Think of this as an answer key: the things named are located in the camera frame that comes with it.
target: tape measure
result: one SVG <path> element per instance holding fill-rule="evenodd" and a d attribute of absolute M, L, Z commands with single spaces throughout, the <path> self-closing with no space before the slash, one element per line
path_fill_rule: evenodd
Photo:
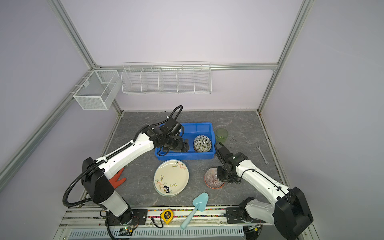
<path fill-rule="evenodd" d="M 160 214 L 160 217 L 164 220 L 164 222 L 168 225 L 173 218 L 173 212 L 170 209 L 165 210 Z"/>

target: silver wrench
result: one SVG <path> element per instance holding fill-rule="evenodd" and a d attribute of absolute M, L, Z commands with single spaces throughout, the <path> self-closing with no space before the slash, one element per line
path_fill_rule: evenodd
<path fill-rule="evenodd" d="M 263 157 L 263 159 L 264 159 L 264 162 L 265 162 L 265 164 L 266 165 L 268 165 L 269 164 L 269 162 L 265 159 L 265 157 L 264 157 L 264 154 L 262 153 L 262 150 L 260 149 L 260 146 L 257 146 L 257 150 L 259 150 L 259 152 L 260 152 L 260 154 L 262 155 L 262 157 Z"/>

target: mesh basket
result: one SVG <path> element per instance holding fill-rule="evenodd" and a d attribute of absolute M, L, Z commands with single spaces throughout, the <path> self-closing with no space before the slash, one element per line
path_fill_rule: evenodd
<path fill-rule="evenodd" d="M 121 87 L 114 70 L 93 70 L 73 97 L 84 110 L 108 110 Z"/>
<path fill-rule="evenodd" d="M 211 93 L 209 65 L 124 68 L 122 91 L 126 94 Z"/>

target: cream plate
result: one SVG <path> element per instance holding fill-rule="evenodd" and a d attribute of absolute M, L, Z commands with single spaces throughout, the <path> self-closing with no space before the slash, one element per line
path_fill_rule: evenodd
<path fill-rule="evenodd" d="M 175 196 L 187 185 L 189 171 L 187 166 L 179 160 L 172 159 L 163 162 L 156 170 L 154 186 L 163 196 Z"/>

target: blue container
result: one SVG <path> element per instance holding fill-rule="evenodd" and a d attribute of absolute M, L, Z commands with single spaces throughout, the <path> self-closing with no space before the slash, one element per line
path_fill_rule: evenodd
<path fill-rule="evenodd" d="M 159 156 L 157 152 L 160 150 L 156 148 L 155 156 L 160 161 L 166 161 L 170 159 L 177 160 L 199 160 L 199 159 L 212 159 L 215 156 L 215 132 L 212 127 L 212 123 L 210 122 L 199 122 L 199 123 L 182 123 L 185 129 L 185 133 L 183 135 L 184 139 L 189 140 L 189 150 L 188 152 L 174 152 L 169 151 L 169 153 L 165 156 Z M 193 148 L 193 141 L 199 135 L 205 135 L 209 137 L 212 142 L 212 148 L 209 152 L 195 152 Z"/>

